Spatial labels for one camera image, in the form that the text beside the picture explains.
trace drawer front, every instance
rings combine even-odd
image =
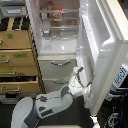
[[[41,61],[39,66],[43,79],[64,79],[69,78],[73,68],[76,67],[76,60]]]
[[[27,66],[35,65],[32,50],[1,50],[1,66]]]
[[[38,81],[0,83],[0,93],[40,92]]]
[[[44,80],[45,92],[58,91],[65,84],[68,84],[68,80]]]
[[[3,31],[0,32],[0,49],[31,48],[28,31]]]
[[[1,7],[4,17],[25,17],[27,15],[25,6],[5,6]]]
[[[0,67],[0,77],[37,76],[36,65],[24,67]]]

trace white door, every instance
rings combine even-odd
[[[40,52],[40,48],[42,45],[42,20],[40,17],[40,0],[25,0],[30,23],[32,26],[32,32],[34,35],[34,40],[36,42],[37,52]]]
[[[85,107],[96,115],[128,51],[128,21],[117,0],[81,0],[76,59],[81,83],[92,82]]]

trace refrigerator shelf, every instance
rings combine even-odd
[[[63,9],[63,10],[40,10],[39,13],[71,13],[71,12],[79,12],[79,9]]]
[[[71,19],[77,20],[77,19],[79,19],[79,17],[63,17],[62,21],[63,21],[63,20],[71,20]],[[53,17],[53,16],[50,16],[50,17],[48,17],[47,19],[42,19],[42,21],[44,21],[44,20],[51,20],[51,21],[53,21],[53,20],[54,20],[54,17]]]
[[[62,27],[43,27],[42,29],[51,29],[51,30],[76,30],[78,29],[78,25],[72,25],[72,26],[62,26]]]
[[[51,38],[51,40],[43,40],[39,55],[66,55],[75,54],[77,39],[74,37],[63,40]]]

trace refrigerator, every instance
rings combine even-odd
[[[92,82],[84,106],[97,115],[122,64],[128,67],[128,20],[118,0],[26,0],[26,6],[38,60],[74,57],[84,68],[82,85]]]

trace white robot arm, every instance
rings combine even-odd
[[[78,74],[82,70],[83,68],[75,67],[69,84],[64,85],[59,91],[37,95],[35,102],[30,97],[19,101],[13,111],[11,128],[34,128],[38,123],[38,117],[43,119],[59,113],[72,104],[73,96],[89,94],[90,86],[83,87],[79,82]]]

